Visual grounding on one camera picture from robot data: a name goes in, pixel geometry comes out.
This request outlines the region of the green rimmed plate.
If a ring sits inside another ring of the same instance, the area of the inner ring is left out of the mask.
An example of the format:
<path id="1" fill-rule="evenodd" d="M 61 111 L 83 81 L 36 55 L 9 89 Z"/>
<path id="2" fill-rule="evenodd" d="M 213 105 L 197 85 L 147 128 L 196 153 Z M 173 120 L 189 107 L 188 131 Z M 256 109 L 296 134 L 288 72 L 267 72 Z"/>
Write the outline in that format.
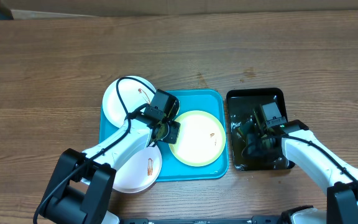
<path id="1" fill-rule="evenodd" d="M 176 159 L 193 167 L 213 163 L 223 153 L 226 133 L 221 122 L 205 111 L 193 110 L 179 115 L 178 138 L 169 148 Z"/>

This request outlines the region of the green yellow sponge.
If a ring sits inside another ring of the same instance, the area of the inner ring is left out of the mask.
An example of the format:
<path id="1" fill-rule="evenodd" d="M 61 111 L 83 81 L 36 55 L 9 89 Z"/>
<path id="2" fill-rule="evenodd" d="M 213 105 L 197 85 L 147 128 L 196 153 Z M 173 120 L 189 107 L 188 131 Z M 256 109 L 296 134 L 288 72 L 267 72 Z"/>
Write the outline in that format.
<path id="1" fill-rule="evenodd" d="M 250 144 L 254 142 L 255 139 L 255 128 L 254 121 L 252 119 L 248 119 L 244 123 L 241 123 L 239 127 L 236 128 L 237 133 L 240 138 L 246 143 Z"/>

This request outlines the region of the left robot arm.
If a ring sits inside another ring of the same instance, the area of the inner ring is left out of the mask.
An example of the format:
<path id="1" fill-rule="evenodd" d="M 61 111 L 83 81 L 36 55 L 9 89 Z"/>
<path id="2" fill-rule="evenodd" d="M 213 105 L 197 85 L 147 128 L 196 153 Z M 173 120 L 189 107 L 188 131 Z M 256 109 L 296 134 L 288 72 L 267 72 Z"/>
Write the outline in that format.
<path id="1" fill-rule="evenodd" d="M 54 223 L 102 223 L 117 171 L 135 154 L 157 141 L 175 143 L 180 124 L 131 113 L 124 125 L 98 145 L 67 149 L 58 159 L 33 222 L 44 217 Z"/>

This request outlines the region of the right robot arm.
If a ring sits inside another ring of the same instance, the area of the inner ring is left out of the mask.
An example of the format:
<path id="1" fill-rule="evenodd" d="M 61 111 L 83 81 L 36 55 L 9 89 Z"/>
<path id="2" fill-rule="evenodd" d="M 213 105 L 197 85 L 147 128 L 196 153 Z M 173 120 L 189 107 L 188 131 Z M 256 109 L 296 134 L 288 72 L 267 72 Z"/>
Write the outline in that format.
<path id="1" fill-rule="evenodd" d="M 358 223 L 358 169 L 319 142 L 307 125 L 299 120 L 258 123 L 250 119 L 236 131 L 246 142 L 243 157 L 283 156 L 326 195 L 326 210 L 311 205 L 296 207 L 282 212 L 280 223 Z"/>

